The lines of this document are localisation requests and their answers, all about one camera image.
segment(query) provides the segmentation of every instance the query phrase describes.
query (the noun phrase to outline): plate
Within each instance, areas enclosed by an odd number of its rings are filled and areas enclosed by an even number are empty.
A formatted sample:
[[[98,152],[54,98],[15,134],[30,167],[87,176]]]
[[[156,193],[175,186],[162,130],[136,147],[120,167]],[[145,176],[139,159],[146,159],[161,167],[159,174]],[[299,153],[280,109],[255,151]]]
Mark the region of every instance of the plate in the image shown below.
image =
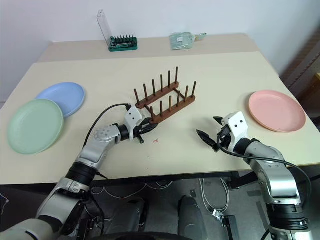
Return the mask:
[[[306,114],[298,102],[282,92],[262,90],[249,99],[249,111],[262,126],[275,132],[294,132],[306,123]]]
[[[85,90],[74,82],[61,82],[43,90],[36,99],[54,101],[61,108],[63,116],[69,117],[82,106],[85,100]]]
[[[60,107],[51,100],[35,99],[20,107],[8,126],[8,143],[20,154],[36,154],[49,148],[64,125]]]

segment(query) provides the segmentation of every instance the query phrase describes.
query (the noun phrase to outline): beige tabletop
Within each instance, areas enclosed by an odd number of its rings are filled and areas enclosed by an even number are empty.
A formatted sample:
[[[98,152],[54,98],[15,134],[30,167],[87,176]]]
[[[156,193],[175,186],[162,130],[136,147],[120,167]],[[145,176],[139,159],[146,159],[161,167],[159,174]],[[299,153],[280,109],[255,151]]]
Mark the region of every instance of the beige tabletop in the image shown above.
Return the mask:
[[[49,45],[39,63],[123,58],[153,58],[203,54],[258,52],[245,34],[209,35],[196,41],[191,49],[171,50],[168,37],[139,38],[138,50],[110,52],[104,40],[57,42]]]
[[[43,62],[35,63],[29,69],[1,110],[0,184],[57,182],[75,161],[88,130],[104,109],[118,103],[134,104],[134,88],[142,98],[143,83],[151,93],[151,79],[155,79],[159,89],[160,74],[167,76],[168,70],[174,72],[176,66],[179,66],[179,89],[184,91],[187,85],[191,87],[197,81],[196,101],[145,134],[144,144],[135,139],[116,145],[101,167],[102,174],[119,179],[250,169],[242,159],[221,151],[215,153],[196,133],[196,129],[200,129],[215,138],[220,126],[213,116],[224,117],[237,111],[243,111],[246,117],[250,138],[277,148],[293,164],[318,164],[320,134],[308,117],[301,130],[278,133],[260,126],[250,116],[248,99],[253,92],[269,89],[293,97],[264,56],[254,48],[227,53],[214,53],[210,48],[210,53],[190,55],[186,50],[183,55],[156,57],[139,57],[136,52],[135,57],[111,59],[86,59],[88,56],[83,55],[79,57],[82,60],[72,59],[75,56],[70,54],[64,59],[56,57],[51,62],[46,62],[43,56]],[[84,87],[83,106],[65,119],[61,136],[49,149],[34,155],[14,152],[7,142],[11,117],[43,89],[61,82],[75,82]],[[166,109],[169,96],[161,100]],[[152,106],[159,111],[159,101]],[[99,121],[98,127],[123,124],[124,115],[124,108],[111,110]]]

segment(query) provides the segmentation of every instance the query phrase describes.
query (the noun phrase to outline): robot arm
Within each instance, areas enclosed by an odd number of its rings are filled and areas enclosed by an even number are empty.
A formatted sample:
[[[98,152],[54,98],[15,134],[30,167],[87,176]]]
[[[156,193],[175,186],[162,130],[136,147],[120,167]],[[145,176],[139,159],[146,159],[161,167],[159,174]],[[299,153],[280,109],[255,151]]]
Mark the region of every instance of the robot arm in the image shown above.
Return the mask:
[[[257,139],[248,139],[248,125],[242,112],[214,119],[223,126],[218,133],[217,143],[202,131],[197,130],[198,135],[215,152],[225,148],[231,153],[244,156],[244,161],[258,177],[270,221],[269,230],[272,239],[312,240],[297,184],[291,172],[284,164],[254,159],[262,157],[284,162],[283,155],[274,147],[266,146]]]
[[[90,185],[102,166],[108,151],[120,141],[141,138],[157,124],[150,124],[136,107],[124,117],[124,125],[114,124],[97,129],[83,147],[65,177],[42,203],[36,219],[28,219],[0,233],[1,240],[54,240],[71,234],[84,210]]]

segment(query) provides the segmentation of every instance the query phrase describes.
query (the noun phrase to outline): wooden peg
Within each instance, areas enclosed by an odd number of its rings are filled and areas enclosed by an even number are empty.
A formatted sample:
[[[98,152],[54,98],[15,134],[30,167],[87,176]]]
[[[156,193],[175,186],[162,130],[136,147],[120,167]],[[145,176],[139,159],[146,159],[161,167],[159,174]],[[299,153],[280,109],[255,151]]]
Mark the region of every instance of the wooden peg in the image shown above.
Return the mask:
[[[160,101],[160,116],[163,116],[163,107],[162,107],[162,101]]]
[[[162,78],[162,74],[160,75],[160,79],[161,79],[161,92],[164,91],[164,80]]]
[[[171,112],[172,96],[169,96],[169,112]]]
[[[140,104],[139,97],[138,97],[138,93],[137,93],[137,89],[134,89],[134,94],[135,94],[136,102],[137,102],[138,104]]]
[[[176,100],[176,106],[179,107],[179,102],[180,102],[180,91],[178,91],[178,98]]]
[[[170,88],[170,71],[168,72],[168,88]]]
[[[184,102],[187,101],[187,97],[188,97],[188,90],[189,90],[189,86],[186,86],[186,89],[185,89],[185,95],[184,95]]]
[[[175,68],[175,83],[178,81],[178,67]]]
[[[195,95],[196,85],[197,85],[197,82],[195,81],[194,84],[193,84],[193,89],[192,89],[192,95],[191,95],[192,98]]]
[[[148,101],[148,93],[147,93],[147,87],[145,84],[143,84],[143,89],[144,89],[144,95],[145,95],[145,100]]]
[[[154,109],[152,108],[152,106],[150,107],[150,113],[151,113],[151,119],[152,121],[155,120],[155,114],[154,114]]]
[[[153,96],[156,95],[155,80],[152,79]]]

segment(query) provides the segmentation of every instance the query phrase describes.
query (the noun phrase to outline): pink plate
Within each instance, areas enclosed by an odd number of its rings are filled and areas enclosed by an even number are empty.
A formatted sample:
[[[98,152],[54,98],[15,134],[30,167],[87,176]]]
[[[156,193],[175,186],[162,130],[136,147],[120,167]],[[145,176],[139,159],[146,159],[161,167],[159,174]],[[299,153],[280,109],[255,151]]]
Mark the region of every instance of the pink plate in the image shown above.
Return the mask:
[[[249,110],[259,124],[275,132],[294,132],[306,123],[305,111],[300,104],[278,91],[253,93],[249,99]]]

